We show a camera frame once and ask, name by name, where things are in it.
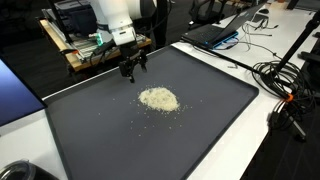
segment black tray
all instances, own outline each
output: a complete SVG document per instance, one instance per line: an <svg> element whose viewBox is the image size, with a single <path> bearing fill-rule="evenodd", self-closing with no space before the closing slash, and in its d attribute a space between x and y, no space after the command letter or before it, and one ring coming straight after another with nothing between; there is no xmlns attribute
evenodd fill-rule
<svg viewBox="0 0 320 180"><path fill-rule="evenodd" d="M187 178L259 92L174 47L148 58L135 84L115 69L45 101L70 179ZM159 86L177 95L180 111L138 102L139 92Z"/></svg>

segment monitor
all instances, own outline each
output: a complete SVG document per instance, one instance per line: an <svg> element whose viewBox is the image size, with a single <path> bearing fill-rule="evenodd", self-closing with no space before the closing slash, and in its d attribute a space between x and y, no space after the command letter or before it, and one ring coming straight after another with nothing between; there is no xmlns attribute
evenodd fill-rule
<svg viewBox="0 0 320 180"><path fill-rule="evenodd" d="M0 127L45 107L31 88L0 59Z"/></svg>

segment white table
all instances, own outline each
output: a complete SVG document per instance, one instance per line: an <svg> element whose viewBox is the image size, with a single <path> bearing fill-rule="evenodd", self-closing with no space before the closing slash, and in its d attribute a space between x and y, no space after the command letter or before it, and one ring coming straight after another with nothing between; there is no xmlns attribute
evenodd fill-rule
<svg viewBox="0 0 320 180"><path fill-rule="evenodd" d="M272 37L251 36L252 43L266 46L277 52L279 56L283 56L311 18L312 15L307 11L270 9L269 26L278 24L279 27L261 31L261 33L272 34ZM230 18L223 20L221 26L225 26L230 20ZM309 37L298 52L310 51L315 42L316 38ZM173 46L258 87L250 72L241 67L228 68L233 64L203 54L186 43L175 43ZM238 44L230 50L219 51L219 53L250 66L259 61L274 60L272 54L264 49L254 46L249 52L246 52L246 49L245 44ZM294 55L290 62L301 67L304 61ZM267 116L278 101L260 88L258 97L230 126L189 179L239 179L267 134ZM44 111L4 126L0 129L0 134L1 132L5 132L5 135L0 138L0 168L16 160L29 159L59 179L67 179Z"/></svg>

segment laptop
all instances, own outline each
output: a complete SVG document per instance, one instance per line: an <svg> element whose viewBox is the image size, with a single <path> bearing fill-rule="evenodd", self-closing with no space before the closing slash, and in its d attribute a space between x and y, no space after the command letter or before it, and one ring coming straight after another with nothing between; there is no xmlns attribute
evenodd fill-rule
<svg viewBox="0 0 320 180"><path fill-rule="evenodd" d="M237 29L239 29L246 21L251 20L254 17L254 14L263 5L264 3L237 13L225 28L207 24L182 34L181 39L196 46L204 46L213 49L222 42L236 37L238 35Z"/></svg>

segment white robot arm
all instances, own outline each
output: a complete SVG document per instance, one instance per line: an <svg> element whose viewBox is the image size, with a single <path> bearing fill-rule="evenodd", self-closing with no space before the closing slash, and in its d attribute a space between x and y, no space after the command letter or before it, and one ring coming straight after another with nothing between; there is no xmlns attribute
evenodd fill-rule
<svg viewBox="0 0 320 180"><path fill-rule="evenodd" d="M119 46L125 61L119 64L122 76L133 83L133 69L140 64L146 71L147 57L139 50L132 19L150 17L156 10L156 0L89 0L97 18L98 51L104 51L113 43Z"/></svg>
<svg viewBox="0 0 320 180"><path fill-rule="evenodd" d="M100 45L111 39L116 45L135 41L132 19L150 17L157 7L156 0L89 0L89 2L97 17Z"/></svg>

